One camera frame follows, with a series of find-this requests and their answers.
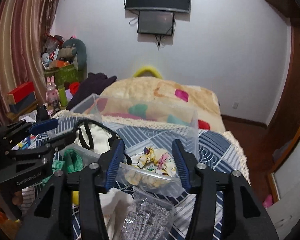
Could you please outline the green dinosaur plush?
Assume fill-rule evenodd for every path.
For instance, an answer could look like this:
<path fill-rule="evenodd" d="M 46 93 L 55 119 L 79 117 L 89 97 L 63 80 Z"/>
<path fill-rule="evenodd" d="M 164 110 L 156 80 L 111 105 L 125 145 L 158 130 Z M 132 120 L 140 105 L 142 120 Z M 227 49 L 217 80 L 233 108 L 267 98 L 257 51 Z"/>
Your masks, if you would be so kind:
<path fill-rule="evenodd" d="M 58 59 L 72 61 L 77 71 L 85 70 L 87 66 L 87 50 L 85 44 L 77 38 L 66 40 L 59 50 Z"/>

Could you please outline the white sock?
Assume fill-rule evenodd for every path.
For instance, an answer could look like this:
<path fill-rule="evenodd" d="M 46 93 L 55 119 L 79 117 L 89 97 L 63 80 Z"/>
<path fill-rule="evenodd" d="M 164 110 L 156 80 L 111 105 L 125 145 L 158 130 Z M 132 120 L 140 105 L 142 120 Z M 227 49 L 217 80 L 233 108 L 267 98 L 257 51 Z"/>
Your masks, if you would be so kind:
<path fill-rule="evenodd" d="M 125 219 L 135 210 L 135 201 L 130 194 L 112 188 L 106 194 L 99 194 L 104 223 L 109 239 L 119 239 Z"/>

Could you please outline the blue white patterned tablecloth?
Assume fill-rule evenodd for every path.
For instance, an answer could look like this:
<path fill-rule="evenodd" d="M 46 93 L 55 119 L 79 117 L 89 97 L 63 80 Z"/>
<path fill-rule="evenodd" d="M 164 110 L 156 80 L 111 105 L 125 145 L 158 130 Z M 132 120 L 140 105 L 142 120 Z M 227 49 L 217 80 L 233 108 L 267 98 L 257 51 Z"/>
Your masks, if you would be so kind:
<path fill-rule="evenodd" d="M 107 239 L 99 195 L 114 184 L 125 146 L 115 137 L 112 148 L 95 163 L 71 174 L 56 171 L 24 218 L 17 239 L 72 239 L 72 190 L 79 191 L 79 215 L 83 239 Z M 217 191 L 224 193 L 222 239 L 248 239 L 241 189 L 248 185 L 238 170 L 219 173 L 183 148 L 179 140 L 172 153 L 183 188 L 196 195 L 187 239 L 210 239 L 214 232 Z"/>

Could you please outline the clear plastic storage box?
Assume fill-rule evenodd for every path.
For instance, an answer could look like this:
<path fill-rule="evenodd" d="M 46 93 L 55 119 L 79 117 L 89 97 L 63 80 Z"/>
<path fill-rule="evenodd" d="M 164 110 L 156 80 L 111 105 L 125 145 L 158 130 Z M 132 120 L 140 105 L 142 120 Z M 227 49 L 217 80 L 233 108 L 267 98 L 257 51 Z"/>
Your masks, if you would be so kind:
<path fill-rule="evenodd" d="M 59 114 L 59 125 L 52 131 L 59 135 L 72 130 L 82 118 L 94 119 L 124 141 L 126 154 L 134 157 L 145 147 L 172 152 L 178 139 L 190 153 L 198 153 L 198 118 L 195 109 L 162 102 L 144 102 L 92 94 L 68 112 Z M 154 167 L 143 169 L 121 164 L 117 181 L 143 191 L 178 198 L 185 191 L 178 175 L 155 174 Z"/>

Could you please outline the wooden wardrobe with sliding door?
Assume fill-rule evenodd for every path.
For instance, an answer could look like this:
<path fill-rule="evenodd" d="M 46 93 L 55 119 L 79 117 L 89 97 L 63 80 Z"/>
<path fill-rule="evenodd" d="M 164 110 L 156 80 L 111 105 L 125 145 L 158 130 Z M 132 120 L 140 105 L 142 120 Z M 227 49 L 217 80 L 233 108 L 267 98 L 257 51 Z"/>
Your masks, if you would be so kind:
<path fill-rule="evenodd" d="M 271 162 L 266 173 L 269 194 L 273 201 L 279 200 L 273 173 L 290 156 L 300 139 L 300 0 L 266 0 L 290 19 L 291 48 L 287 77 L 275 113 L 263 139 L 261 152 L 272 155 L 284 145 L 288 148 L 281 157 Z"/>

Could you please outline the clear bag of silver items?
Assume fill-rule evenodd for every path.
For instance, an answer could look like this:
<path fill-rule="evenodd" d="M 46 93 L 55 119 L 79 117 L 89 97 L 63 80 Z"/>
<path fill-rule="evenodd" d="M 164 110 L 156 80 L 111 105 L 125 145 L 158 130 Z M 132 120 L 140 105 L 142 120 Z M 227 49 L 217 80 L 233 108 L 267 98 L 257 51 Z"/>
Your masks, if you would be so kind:
<path fill-rule="evenodd" d="M 120 239 L 167 239 L 172 228 L 174 206 L 137 187 L 133 188 L 133 200 Z"/>

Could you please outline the beige patterned blanket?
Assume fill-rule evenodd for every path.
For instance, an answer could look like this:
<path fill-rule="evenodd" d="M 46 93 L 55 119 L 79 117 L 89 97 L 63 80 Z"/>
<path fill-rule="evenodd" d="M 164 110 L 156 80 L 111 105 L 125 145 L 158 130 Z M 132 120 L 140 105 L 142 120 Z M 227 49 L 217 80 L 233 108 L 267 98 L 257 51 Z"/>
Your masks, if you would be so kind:
<path fill-rule="evenodd" d="M 213 91 L 200 86 L 181 85 L 174 81 L 143 76 L 116 81 L 101 95 L 191 107 L 197 110 L 198 119 L 209 124 L 212 131 L 226 131 L 217 96 Z"/>

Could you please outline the green knitted cloth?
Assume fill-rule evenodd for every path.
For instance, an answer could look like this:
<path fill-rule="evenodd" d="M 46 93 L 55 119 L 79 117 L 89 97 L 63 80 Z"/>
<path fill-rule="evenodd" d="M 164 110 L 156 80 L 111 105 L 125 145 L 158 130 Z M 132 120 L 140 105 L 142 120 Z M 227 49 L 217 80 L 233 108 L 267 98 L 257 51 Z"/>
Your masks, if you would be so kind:
<path fill-rule="evenodd" d="M 83 159 L 76 150 L 67 149 L 64 156 L 55 153 L 52 161 L 52 171 L 62 170 L 64 173 L 74 173 L 83 170 Z"/>

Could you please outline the red box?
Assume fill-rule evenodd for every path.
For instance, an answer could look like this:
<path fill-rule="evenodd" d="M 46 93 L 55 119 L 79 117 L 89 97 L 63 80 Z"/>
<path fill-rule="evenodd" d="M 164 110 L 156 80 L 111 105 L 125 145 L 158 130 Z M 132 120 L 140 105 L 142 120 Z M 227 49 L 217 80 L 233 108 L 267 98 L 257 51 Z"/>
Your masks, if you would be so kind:
<path fill-rule="evenodd" d="M 6 100 L 9 105 L 15 105 L 32 92 L 34 92 L 34 85 L 33 82 L 29 81 L 8 92 L 6 94 Z"/>

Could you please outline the striped red curtain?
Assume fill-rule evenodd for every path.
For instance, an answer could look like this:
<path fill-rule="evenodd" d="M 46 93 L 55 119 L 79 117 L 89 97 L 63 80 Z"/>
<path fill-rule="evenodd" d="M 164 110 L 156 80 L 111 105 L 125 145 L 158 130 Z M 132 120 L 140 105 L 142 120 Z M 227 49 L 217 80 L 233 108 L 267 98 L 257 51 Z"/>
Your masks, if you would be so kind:
<path fill-rule="evenodd" d="M 58 1 L 0 0 L 0 126 L 9 123 L 6 95 L 19 85 L 33 82 L 37 99 L 45 100 L 41 53 Z"/>

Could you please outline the pink rabbit figurine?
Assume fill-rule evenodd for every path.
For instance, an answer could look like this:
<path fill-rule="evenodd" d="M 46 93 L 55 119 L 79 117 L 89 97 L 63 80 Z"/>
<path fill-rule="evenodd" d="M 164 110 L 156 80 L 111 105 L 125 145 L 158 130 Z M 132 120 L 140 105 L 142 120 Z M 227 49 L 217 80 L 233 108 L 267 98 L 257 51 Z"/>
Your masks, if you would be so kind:
<path fill-rule="evenodd" d="M 55 77 L 47 77 L 46 79 L 46 102 L 51 105 L 54 101 L 59 100 L 59 92 L 55 84 Z"/>

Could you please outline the small black wall monitor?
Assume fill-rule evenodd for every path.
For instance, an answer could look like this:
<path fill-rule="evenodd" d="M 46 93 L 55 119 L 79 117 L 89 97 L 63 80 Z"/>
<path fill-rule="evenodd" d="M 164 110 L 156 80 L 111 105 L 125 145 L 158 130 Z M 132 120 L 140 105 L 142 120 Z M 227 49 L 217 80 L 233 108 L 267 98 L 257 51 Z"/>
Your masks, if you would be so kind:
<path fill-rule="evenodd" d="M 168 11 L 139 11 L 138 34 L 172 36 L 175 15 Z"/>

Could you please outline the white black-trimmed cloth bag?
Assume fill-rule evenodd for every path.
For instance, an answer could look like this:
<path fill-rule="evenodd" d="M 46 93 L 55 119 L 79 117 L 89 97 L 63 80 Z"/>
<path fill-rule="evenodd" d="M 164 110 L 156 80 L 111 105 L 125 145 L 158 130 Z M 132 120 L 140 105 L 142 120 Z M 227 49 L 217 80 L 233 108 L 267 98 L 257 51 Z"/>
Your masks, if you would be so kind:
<path fill-rule="evenodd" d="M 80 119 L 70 129 L 74 134 L 74 144 L 71 147 L 76 155 L 81 158 L 83 167 L 98 161 L 100 156 L 111 150 L 114 142 L 123 139 L 114 131 L 104 126 L 102 123 L 92 119 Z M 126 154 L 125 143 L 123 142 L 123 158 L 122 163 L 131 165 L 132 160 Z"/>

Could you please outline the floral scrunchie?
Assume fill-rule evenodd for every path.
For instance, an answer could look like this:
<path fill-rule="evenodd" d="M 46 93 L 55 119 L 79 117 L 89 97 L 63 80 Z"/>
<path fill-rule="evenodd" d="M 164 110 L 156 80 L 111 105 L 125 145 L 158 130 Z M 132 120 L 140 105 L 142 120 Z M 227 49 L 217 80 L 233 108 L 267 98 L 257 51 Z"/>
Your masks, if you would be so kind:
<path fill-rule="evenodd" d="M 175 177 L 177 168 L 172 155 L 164 148 L 145 147 L 131 157 L 132 166 L 148 172 Z"/>

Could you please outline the dark purple garment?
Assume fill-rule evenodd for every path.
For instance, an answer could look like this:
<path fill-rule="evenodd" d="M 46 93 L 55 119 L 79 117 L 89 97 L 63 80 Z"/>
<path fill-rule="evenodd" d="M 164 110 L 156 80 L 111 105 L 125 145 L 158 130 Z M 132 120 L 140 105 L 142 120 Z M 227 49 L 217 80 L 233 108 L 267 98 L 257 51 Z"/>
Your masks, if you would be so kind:
<path fill-rule="evenodd" d="M 88 73 L 87 78 L 79 84 L 77 91 L 68 103 L 66 109 L 71 110 L 91 94 L 101 95 L 101 93 L 107 87 L 109 87 L 116 81 L 117 76 L 108 77 L 103 73 Z"/>

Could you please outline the green bottle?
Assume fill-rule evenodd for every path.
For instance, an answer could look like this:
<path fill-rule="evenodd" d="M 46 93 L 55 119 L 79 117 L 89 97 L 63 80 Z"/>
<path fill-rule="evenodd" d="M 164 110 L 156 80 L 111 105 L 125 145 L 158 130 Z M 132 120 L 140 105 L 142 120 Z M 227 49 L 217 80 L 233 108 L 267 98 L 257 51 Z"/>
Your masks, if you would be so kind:
<path fill-rule="evenodd" d="M 68 104 L 68 100 L 66 98 L 65 87 L 63 85 L 58 86 L 58 92 L 59 92 L 59 100 L 61 102 L 61 106 L 66 107 Z"/>

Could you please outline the green cardboard box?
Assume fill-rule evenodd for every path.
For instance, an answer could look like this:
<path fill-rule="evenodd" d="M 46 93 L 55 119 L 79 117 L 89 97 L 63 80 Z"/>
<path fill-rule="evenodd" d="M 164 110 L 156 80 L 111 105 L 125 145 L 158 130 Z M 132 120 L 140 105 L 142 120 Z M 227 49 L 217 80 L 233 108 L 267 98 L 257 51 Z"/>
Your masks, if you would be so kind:
<path fill-rule="evenodd" d="M 44 76 L 47 79 L 48 77 L 54 77 L 54 83 L 57 86 L 63 85 L 65 82 L 81 82 L 83 80 L 83 71 L 77 70 L 73 64 L 61 68 L 45 69 Z"/>

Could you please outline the red plush item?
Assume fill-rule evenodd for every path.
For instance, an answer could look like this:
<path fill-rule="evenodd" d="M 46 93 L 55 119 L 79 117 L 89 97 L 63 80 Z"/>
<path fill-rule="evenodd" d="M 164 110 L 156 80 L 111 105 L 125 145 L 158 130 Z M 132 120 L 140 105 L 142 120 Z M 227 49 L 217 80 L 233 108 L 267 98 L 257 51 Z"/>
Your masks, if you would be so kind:
<path fill-rule="evenodd" d="M 71 95 L 75 95 L 79 89 L 79 82 L 73 82 L 69 85 L 69 91 L 71 93 Z"/>

